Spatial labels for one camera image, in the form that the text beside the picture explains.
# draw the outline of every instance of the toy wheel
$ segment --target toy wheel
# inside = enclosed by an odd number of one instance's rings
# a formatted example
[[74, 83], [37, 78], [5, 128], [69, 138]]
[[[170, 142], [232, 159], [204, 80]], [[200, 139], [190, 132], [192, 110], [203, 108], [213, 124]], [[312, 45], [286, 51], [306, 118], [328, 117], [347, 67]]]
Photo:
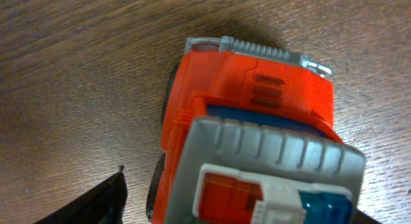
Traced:
[[148, 189], [147, 202], [146, 202], [146, 216], [149, 222], [153, 219], [155, 197], [157, 196], [157, 190], [159, 189], [161, 174], [164, 171], [164, 162], [166, 161], [166, 154], [163, 153], [155, 166], [152, 182]]
[[166, 88], [166, 96], [164, 97], [164, 101], [162, 103], [161, 125], [164, 122], [164, 117], [165, 117], [166, 111], [167, 111], [168, 98], [170, 97], [171, 89], [173, 88], [175, 75], [177, 74], [177, 71], [179, 70], [179, 65], [180, 65], [180, 63], [176, 64], [173, 67], [173, 70], [171, 70], [171, 73], [170, 73], [170, 77], [168, 78], [168, 83], [167, 83], [167, 88]]

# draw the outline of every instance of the black object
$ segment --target black object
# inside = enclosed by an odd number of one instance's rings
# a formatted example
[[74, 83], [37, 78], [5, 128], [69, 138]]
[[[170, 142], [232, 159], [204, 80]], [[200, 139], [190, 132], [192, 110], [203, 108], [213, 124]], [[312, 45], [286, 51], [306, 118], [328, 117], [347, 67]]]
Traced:
[[374, 220], [372, 217], [364, 214], [358, 209], [355, 210], [353, 224], [381, 224], [380, 222]]
[[161, 174], [164, 171], [164, 163], [166, 161], [166, 154], [163, 153], [155, 166], [152, 182], [147, 194], [146, 201], [146, 216], [149, 222], [152, 221], [155, 197], [157, 196], [157, 190], [159, 189]]
[[118, 173], [36, 223], [121, 224], [127, 199], [123, 168], [120, 166]]
[[177, 63], [176, 65], [174, 65], [173, 69], [171, 70], [170, 76], [168, 77], [168, 83], [166, 87], [166, 96], [164, 97], [164, 101], [162, 102], [161, 125], [164, 122], [164, 117], [166, 115], [166, 110], [167, 110], [168, 98], [170, 97], [171, 89], [173, 88], [175, 75], [177, 74], [177, 71], [179, 70], [179, 66], [180, 66], [180, 63]]

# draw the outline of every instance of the gray plastic part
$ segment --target gray plastic part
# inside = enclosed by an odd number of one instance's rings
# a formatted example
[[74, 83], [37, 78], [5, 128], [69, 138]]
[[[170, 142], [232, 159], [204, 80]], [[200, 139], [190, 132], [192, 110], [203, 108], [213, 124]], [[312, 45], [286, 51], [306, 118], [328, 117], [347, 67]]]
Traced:
[[303, 182], [341, 185], [360, 194], [365, 157], [328, 139], [252, 123], [201, 117], [193, 121], [180, 158], [166, 223], [206, 223], [192, 207], [204, 163]]
[[333, 70], [330, 67], [311, 60], [310, 55], [303, 55], [301, 53], [294, 53], [286, 49], [268, 47], [252, 42], [238, 40], [234, 37], [223, 36], [221, 38], [187, 38], [184, 54], [188, 53], [193, 46], [196, 46], [196, 48], [199, 49], [232, 51], [239, 55], [253, 56], [256, 58], [295, 65], [308, 69], [321, 77], [327, 77], [333, 74]]

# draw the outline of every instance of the toy truck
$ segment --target toy truck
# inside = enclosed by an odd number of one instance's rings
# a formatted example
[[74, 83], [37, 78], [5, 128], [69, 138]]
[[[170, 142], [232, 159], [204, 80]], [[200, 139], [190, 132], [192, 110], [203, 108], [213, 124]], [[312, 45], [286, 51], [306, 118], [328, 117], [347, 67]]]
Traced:
[[333, 131], [332, 70], [234, 37], [188, 38], [171, 72], [152, 223], [349, 223], [365, 157]]

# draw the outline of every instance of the wood grain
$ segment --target wood grain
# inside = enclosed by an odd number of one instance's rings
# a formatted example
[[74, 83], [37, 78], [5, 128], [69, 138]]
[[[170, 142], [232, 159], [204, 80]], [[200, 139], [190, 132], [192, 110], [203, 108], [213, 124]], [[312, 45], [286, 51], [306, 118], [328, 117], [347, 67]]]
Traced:
[[335, 70], [335, 130], [367, 156], [359, 207], [411, 222], [411, 0], [0, 0], [0, 223], [32, 223], [125, 165], [146, 223], [186, 37], [234, 35]]

